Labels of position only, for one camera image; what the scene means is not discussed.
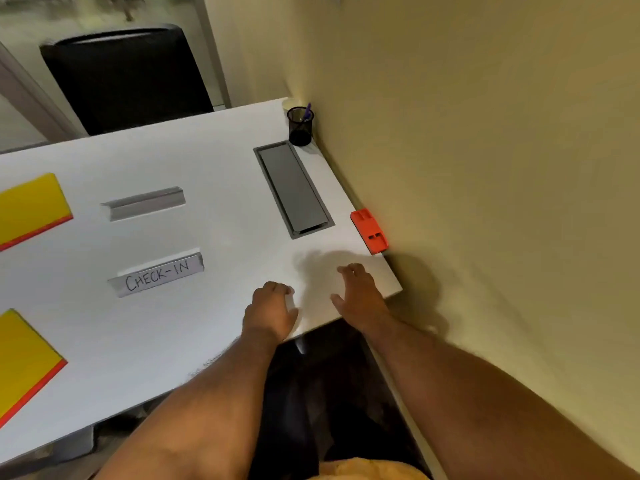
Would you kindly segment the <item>person's left hand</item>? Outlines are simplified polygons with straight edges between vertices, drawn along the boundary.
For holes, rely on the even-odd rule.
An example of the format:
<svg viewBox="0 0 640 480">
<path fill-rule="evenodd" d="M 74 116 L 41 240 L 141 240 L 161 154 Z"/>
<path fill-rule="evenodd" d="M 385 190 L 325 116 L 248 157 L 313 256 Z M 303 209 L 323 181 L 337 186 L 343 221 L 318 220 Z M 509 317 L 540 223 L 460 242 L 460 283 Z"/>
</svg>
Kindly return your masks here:
<svg viewBox="0 0 640 480">
<path fill-rule="evenodd" d="M 287 339 L 298 320 L 299 309 L 294 305 L 293 295 L 267 298 L 262 296 L 262 287 L 254 290 L 252 302 L 245 309 L 242 337 L 268 337 L 280 344 Z"/>
</svg>

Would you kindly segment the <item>person's right hand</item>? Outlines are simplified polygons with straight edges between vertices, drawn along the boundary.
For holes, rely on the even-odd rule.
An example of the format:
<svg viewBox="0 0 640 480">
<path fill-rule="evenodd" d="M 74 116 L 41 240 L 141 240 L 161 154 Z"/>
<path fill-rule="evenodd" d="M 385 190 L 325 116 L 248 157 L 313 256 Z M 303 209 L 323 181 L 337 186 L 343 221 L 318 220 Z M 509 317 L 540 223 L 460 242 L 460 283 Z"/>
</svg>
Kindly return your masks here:
<svg viewBox="0 0 640 480">
<path fill-rule="evenodd" d="M 367 338 L 384 331 L 393 317 L 372 275 L 360 263 L 338 266 L 337 272 L 344 282 L 340 296 L 351 300 L 351 316 L 343 319 Z"/>
</svg>

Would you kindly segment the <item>person's left forearm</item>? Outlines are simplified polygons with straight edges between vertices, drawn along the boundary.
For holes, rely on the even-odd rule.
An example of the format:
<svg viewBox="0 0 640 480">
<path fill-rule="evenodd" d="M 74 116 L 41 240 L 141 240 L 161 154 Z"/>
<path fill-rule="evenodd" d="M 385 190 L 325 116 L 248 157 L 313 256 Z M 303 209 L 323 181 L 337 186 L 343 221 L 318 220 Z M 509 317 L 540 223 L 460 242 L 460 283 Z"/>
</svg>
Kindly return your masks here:
<svg viewBox="0 0 640 480">
<path fill-rule="evenodd" d="M 247 480 L 281 341 L 273 330 L 244 330 L 143 421 L 95 480 Z"/>
</svg>

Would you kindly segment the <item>person's right forearm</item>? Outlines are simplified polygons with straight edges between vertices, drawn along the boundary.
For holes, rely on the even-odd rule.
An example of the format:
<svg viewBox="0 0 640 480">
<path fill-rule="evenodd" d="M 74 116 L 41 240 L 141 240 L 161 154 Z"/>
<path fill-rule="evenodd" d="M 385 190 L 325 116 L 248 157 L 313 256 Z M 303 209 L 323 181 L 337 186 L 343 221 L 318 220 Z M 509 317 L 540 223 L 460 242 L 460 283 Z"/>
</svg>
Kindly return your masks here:
<svg viewBox="0 0 640 480">
<path fill-rule="evenodd" d="M 448 480 L 640 480 L 491 363 L 389 315 L 363 332 Z"/>
</svg>

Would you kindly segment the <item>orange plastic stapler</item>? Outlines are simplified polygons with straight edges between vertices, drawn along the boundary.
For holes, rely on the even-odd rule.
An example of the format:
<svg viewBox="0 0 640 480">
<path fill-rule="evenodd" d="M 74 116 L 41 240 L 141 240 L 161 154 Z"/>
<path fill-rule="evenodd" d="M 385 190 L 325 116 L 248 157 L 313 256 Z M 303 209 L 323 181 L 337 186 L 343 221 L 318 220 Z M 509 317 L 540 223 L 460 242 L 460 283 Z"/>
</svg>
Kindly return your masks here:
<svg viewBox="0 0 640 480">
<path fill-rule="evenodd" d="M 371 255 L 388 250 L 388 240 L 368 209 L 355 210 L 350 213 L 350 218 Z"/>
</svg>

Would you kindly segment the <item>silver nameplate holder with label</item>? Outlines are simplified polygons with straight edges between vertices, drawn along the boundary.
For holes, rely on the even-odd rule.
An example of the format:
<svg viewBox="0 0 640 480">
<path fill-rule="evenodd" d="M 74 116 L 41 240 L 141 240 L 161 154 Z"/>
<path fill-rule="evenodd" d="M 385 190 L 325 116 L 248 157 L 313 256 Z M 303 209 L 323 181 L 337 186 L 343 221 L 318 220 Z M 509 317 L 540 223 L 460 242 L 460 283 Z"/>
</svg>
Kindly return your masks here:
<svg viewBox="0 0 640 480">
<path fill-rule="evenodd" d="M 197 251 L 154 266 L 121 274 L 109 279 L 108 284 L 117 297 L 123 298 L 202 273 L 204 270 L 204 258 L 201 252 Z"/>
</svg>

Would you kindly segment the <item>blank silver nameplate holder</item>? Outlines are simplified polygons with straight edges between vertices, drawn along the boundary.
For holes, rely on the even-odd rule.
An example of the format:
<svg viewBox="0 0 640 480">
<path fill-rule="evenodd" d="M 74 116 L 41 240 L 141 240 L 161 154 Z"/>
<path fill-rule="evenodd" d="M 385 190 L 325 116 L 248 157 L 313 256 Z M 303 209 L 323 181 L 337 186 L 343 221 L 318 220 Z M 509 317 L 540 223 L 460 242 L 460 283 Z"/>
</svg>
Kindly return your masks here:
<svg viewBox="0 0 640 480">
<path fill-rule="evenodd" d="M 123 221 L 186 204 L 181 187 L 169 187 L 101 203 L 110 222 Z"/>
</svg>

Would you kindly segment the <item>black mesh pen holder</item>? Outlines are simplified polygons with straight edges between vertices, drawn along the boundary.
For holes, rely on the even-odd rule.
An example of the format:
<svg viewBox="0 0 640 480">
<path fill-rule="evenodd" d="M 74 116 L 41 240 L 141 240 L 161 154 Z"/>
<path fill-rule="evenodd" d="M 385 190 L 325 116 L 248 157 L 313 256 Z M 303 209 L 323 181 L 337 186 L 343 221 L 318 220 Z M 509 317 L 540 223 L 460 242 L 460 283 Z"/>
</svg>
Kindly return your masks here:
<svg viewBox="0 0 640 480">
<path fill-rule="evenodd" d="M 313 120 L 314 112 L 312 111 L 311 119 L 301 123 L 301 118 L 305 112 L 304 107 L 295 107 L 286 113 L 289 125 L 289 142 L 297 147 L 309 145 L 313 139 Z"/>
</svg>

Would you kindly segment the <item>person's yellow garment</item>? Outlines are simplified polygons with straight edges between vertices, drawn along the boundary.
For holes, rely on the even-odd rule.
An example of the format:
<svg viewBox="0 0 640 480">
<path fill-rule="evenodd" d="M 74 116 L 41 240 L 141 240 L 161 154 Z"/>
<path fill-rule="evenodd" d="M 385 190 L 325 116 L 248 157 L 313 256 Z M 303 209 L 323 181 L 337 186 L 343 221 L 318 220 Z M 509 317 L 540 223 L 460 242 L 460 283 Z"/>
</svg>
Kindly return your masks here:
<svg viewBox="0 0 640 480">
<path fill-rule="evenodd" d="M 430 480 L 419 469 L 403 462 L 351 458 L 324 461 L 319 473 L 308 480 Z"/>
</svg>

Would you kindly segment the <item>black office chair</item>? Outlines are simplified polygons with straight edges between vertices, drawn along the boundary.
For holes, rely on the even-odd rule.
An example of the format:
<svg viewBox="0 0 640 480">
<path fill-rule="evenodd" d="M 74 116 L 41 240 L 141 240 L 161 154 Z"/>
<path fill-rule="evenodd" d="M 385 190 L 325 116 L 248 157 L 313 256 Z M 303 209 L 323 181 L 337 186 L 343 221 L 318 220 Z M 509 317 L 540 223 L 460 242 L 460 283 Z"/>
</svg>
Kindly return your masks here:
<svg viewBox="0 0 640 480">
<path fill-rule="evenodd" d="M 89 136 L 214 111 L 177 25 L 82 34 L 39 50 Z"/>
</svg>

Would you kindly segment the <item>yellow pad with red edge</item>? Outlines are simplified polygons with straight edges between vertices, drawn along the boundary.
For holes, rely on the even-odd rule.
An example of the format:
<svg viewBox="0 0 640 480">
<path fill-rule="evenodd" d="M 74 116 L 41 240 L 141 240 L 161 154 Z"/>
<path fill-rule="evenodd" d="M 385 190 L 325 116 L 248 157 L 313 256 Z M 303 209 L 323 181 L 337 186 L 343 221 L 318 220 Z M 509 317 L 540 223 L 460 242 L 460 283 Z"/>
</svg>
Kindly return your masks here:
<svg viewBox="0 0 640 480">
<path fill-rule="evenodd" d="M 0 428 L 67 364 L 16 309 L 0 315 Z"/>
<path fill-rule="evenodd" d="M 0 252 L 73 219 L 53 173 L 0 192 Z"/>
</svg>

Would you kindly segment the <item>grey partition frame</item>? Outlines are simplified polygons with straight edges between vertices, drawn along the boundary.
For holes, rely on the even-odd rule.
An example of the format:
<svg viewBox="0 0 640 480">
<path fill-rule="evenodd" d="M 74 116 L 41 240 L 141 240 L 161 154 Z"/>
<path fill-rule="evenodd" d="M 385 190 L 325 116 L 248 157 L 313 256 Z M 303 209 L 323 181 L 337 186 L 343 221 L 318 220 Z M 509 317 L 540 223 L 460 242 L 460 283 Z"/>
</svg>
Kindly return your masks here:
<svg viewBox="0 0 640 480">
<path fill-rule="evenodd" d="M 0 42 L 0 95 L 44 137 L 60 143 L 86 136 Z"/>
</svg>

